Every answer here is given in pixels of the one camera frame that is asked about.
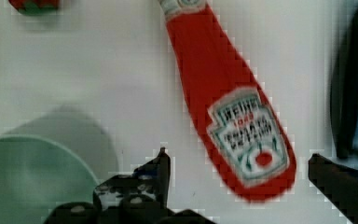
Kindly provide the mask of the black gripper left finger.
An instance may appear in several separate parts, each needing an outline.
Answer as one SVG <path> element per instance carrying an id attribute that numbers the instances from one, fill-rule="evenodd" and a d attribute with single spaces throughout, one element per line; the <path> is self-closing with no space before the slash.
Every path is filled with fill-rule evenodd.
<path id="1" fill-rule="evenodd" d="M 130 175 L 115 175 L 97 186 L 91 203 L 57 206 L 43 224 L 214 224 L 186 209 L 167 206 L 171 158 L 162 147 L 151 161 Z"/>

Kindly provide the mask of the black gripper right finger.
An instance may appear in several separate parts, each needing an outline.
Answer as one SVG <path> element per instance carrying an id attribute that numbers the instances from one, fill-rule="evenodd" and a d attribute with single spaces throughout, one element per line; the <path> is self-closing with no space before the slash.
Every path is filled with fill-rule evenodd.
<path id="1" fill-rule="evenodd" d="M 310 182 L 353 224 L 358 224 L 358 170 L 320 154 L 309 161 Z"/>

